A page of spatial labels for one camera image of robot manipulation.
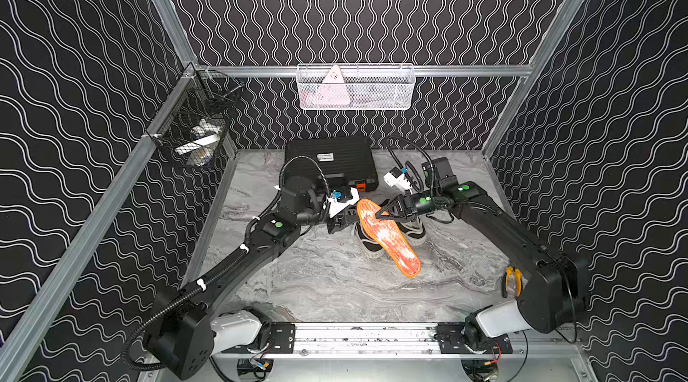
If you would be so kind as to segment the white insole orange edge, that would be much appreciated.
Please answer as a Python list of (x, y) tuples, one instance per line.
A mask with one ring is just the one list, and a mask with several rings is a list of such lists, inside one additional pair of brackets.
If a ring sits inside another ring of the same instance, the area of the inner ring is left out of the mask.
[(363, 232), (384, 249), (401, 274), (407, 278), (418, 276), (422, 270), (421, 260), (392, 216), (370, 199), (358, 201), (356, 210)]

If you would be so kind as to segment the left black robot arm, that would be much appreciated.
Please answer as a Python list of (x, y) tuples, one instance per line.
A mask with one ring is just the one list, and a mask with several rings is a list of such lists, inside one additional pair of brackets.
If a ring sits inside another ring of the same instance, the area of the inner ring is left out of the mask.
[(218, 353), (270, 346), (259, 316), (248, 310), (221, 316), (220, 305), (309, 227), (337, 224), (353, 207), (352, 197), (376, 180), (376, 167), (365, 156), (326, 152), (286, 159), (273, 199), (247, 224), (239, 247), (182, 289), (159, 292), (150, 317), (125, 340), (121, 361), (133, 371), (167, 369), (186, 380)]

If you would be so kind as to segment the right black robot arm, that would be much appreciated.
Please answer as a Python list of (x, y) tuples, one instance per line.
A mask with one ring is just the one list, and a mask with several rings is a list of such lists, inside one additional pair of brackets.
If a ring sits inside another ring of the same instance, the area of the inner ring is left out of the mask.
[(579, 321), (589, 303), (591, 282), (584, 257), (539, 240), (477, 183), (458, 181), (447, 159), (427, 161), (422, 170), (424, 190), (406, 190), (360, 222), (367, 235), (384, 249), (392, 249), (393, 236), (375, 233), (373, 225), (396, 226), (447, 211), (482, 233), (507, 256), (507, 270), (517, 280), (515, 295), (467, 317), (463, 328), (467, 348), (481, 351), (503, 335), (528, 329), (548, 334)]

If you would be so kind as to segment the black white sneaker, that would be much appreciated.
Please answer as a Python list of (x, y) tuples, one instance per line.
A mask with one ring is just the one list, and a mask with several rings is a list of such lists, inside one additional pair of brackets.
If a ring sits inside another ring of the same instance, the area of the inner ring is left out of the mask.
[(406, 241), (412, 247), (418, 247), (426, 242), (426, 228), (420, 218), (406, 223), (397, 223)]
[(367, 258), (381, 258), (385, 255), (384, 248), (376, 240), (370, 238), (360, 224), (355, 224), (353, 234), (358, 239), (363, 255)]

